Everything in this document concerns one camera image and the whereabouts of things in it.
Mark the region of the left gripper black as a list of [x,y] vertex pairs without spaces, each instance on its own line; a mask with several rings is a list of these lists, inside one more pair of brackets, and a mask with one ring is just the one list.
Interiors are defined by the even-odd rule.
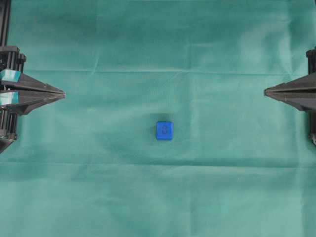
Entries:
[[26,56],[15,46],[0,48],[0,147],[17,140],[18,115],[64,99],[64,91],[23,73]]

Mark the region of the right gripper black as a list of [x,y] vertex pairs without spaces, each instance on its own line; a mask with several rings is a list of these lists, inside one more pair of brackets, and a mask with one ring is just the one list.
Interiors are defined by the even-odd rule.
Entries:
[[[315,93],[292,93],[290,91],[311,91],[316,89],[316,49],[306,52],[308,59],[308,75],[286,82],[279,85],[269,87],[264,90],[264,95],[286,103],[299,111],[315,111],[316,110],[316,94]],[[309,113],[310,133],[309,138],[313,144],[316,144],[316,113]]]

